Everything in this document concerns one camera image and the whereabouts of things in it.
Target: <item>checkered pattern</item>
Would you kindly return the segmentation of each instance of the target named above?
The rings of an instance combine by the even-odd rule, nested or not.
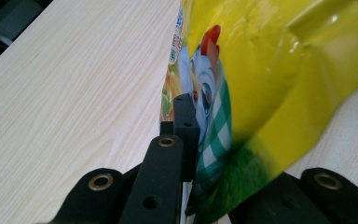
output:
[[[195,196],[207,192],[223,172],[223,158],[231,143],[231,108],[225,80],[218,88],[213,102],[213,113],[199,147],[199,163],[193,182]]]

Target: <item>food package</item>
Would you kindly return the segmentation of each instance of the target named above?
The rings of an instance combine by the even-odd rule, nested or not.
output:
[[[200,126],[189,207],[210,223],[314,146],[358,88],[358,0],[182,0],[161,120]]]

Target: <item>light wood surface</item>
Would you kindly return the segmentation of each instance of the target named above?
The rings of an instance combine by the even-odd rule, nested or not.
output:
[[[48,222],[85,173],[142,161],[178,7],[54,0],[0,57],[0,223]],[[358,185],[358,94],[289,172],[313,166]]]

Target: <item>metal ring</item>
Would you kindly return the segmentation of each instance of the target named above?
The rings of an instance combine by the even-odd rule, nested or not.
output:
[[[158,144],[161,147],[171,147],[171,146],[175,145],[175,140],[173,140],[170,137],[161,138],[158,140]]]
[[[89,188],[92,190],[104,190],[113,184],[113,177],[110,174],[96,175],[89,181]]]
[[[315,179],[316,183],[327,189],[338,190],[342,188],[342,184],[339,182],[339,180],[326,173],[316,174],[313,178]]]

